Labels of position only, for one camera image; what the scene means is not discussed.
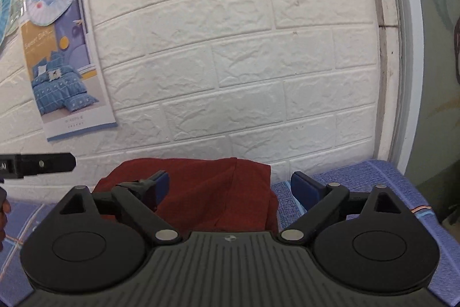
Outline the person's left hand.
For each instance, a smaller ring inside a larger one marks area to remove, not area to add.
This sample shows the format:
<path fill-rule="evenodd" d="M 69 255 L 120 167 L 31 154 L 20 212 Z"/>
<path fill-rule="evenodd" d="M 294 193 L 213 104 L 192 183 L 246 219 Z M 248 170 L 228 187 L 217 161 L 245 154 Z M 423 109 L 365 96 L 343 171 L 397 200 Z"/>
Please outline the person's left hand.
<path fill-rule="evenodd" d="M 7 192 L 0 188 L 1 207 L 0 207 L 0 251 L 3 250 L 3 241 L 5 240 L 5 227 L 8 222 L 7 214 L 11 212 L 11 205 L 7 199 Z"/>

